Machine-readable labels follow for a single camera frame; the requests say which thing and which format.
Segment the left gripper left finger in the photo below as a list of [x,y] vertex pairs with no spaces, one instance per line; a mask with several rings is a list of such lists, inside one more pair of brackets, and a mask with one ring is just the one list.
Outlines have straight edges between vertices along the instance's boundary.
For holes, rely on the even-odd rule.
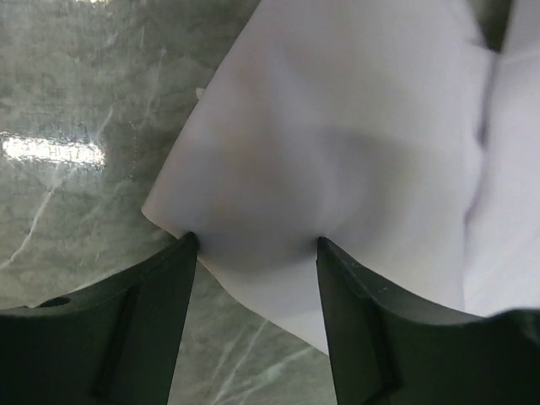
[[167,403],[196,264],[190,233],[89,287],[3,310],[2,403]]

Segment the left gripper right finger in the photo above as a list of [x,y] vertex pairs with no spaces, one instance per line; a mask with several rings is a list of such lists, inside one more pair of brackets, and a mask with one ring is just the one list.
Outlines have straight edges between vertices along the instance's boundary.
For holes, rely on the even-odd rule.
[[447,308],[323,237],[316,268],[338,403],[538,403],[537,310],[480,317]]

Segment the white t shirt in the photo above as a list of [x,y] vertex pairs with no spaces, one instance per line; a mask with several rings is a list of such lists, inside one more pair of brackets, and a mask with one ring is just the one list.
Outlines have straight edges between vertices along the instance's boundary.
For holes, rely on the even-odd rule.
[[142,208],[247,309],[327,350],[316,242],[487,316],[539,305],[539,4],[263,1]]

